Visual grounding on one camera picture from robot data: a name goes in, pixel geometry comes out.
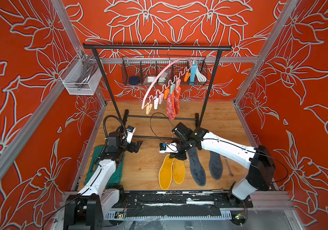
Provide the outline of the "dark grey insole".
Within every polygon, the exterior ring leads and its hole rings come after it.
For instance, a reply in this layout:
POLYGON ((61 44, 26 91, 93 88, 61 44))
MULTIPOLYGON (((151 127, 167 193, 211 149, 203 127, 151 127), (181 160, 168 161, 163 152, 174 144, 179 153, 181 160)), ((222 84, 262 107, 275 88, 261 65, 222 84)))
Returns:
POLYGON ((188 150, 189 163, 190 163, 190 171, 194 181, 199 186, 206 185, 206 172, 202 167, 197 153, 197 148, 192 147, 188 150))
POLYGON ((209 170, 215 180, 220 180, 223 173, 221 157, 218 153, 210 151, 209 170))

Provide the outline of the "dark grey insole front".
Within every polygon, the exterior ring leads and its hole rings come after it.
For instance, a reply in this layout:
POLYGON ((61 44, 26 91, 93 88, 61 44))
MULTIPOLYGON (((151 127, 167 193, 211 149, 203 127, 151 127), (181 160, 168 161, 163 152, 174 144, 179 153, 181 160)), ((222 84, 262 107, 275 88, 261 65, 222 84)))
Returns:
POLYGON ((223 173, 221 157, 218 153, 210 151, 209 170, 215 180, 220 180, 223 173))

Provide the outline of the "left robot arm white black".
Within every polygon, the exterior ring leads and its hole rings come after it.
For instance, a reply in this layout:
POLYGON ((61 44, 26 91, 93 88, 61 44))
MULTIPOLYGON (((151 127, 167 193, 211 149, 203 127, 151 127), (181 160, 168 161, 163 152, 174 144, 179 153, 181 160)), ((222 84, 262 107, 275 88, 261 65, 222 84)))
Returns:
POLYGON ((137 153, 143 141, 133 142, 136 129, 111 132, 96 159, 96 169, 90 180, 75 195, 69 195, 64 211, 64 230, 101 230, 104 217, 119 201, 122 186, 107 188, 126 151, 137 153))

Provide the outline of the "yellow insole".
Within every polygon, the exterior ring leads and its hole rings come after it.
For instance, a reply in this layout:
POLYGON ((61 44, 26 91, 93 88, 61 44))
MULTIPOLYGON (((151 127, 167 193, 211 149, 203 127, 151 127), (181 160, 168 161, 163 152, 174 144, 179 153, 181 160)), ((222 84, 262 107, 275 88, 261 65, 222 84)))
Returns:
POLYGON ((172 172, 174 182, 176 184, 182 184, 186 176, 186 167, 184 161, 174 159, 172 172))
POLYGON ((170 158, 170 155, 167 155, 159 170, 159 185, 162 190, 168 190, 171 185, 173 178, 173 164, 174 158, 170 158))

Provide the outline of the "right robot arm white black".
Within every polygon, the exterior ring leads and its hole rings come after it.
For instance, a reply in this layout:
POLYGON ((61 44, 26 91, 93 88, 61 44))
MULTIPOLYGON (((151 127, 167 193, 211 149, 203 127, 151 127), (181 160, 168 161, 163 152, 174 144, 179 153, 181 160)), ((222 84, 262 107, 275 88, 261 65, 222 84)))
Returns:
POLYGON ((248 174, 232 185, 228 193, 229 198, 245 200, 257 190, 269 190, 276 166, 266 147, 244 146, 221 138, 201 127, 192 131, 183 123, 178 123, 172 132, 179 138, 176 144, 177 150, 171 152, 174 158, 185 160, 186 152, 204 149, 235 161, 248 169, 248 174))

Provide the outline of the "red insole front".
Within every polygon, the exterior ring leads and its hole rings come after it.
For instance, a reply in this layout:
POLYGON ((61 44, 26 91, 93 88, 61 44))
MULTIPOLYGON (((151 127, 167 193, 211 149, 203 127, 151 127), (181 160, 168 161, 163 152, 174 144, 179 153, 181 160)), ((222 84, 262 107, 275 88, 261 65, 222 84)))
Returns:
POLYGON ((166 112, 167 116, 170 120, 175 119, 175 107, 174 107, 174 96, 173 94, 168 94, 167 99, 166 99, 166 112))

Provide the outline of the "yellow insole front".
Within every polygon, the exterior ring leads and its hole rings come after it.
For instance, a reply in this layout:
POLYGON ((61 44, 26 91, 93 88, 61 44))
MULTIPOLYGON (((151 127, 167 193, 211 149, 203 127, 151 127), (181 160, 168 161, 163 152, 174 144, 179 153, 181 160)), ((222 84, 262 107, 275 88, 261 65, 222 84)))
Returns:
POLYGON ((174 182, 176 184, 182 184, 186 176, 186 167, 184 161, 174 159, 172 172, 174 182))

